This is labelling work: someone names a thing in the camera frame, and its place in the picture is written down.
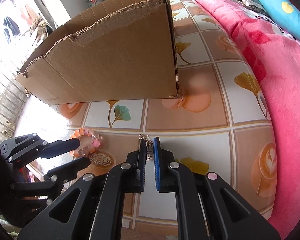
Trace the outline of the ginkgo pattern bed sheet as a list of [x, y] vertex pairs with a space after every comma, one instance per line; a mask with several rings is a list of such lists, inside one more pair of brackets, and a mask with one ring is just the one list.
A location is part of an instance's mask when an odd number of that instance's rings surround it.
[[264, 95], [223, 27], [192, 0], [170, 0], [182, 96], [177, 99], [48, 106], [30, 98], [16, 135], [52, 142], [92, 129], [102, 145], [86, 172], [107, 173], [139, 148], [139, 137], [191, 171], [216, 172], [264, 218], [273, 211], [277, 158]]

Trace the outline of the pink floral blanket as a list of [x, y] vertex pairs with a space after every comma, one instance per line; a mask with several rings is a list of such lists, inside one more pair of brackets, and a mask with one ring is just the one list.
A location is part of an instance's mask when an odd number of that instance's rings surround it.
[[262, 88], [279, 159], [270, 223], [282, 238], [300, 239], [300, 44], [232, 0], [195, 1], [227, 31]]

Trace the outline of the gold rectangular pendant earring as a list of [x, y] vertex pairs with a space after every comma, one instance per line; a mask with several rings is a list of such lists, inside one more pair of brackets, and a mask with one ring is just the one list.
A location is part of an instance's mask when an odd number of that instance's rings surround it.
[[154, 160], [153, 140], [149, 135], [140, 133], [139, 139], [144, 142], [146, 151], [146, 160]]

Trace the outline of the brown cardboard box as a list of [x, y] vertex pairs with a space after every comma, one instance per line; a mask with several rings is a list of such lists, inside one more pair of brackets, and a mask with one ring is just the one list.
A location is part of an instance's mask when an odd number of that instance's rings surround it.
[[16, 80], [49, 105], [179, 95], [169, 0], [106, 0], [54, 30]]

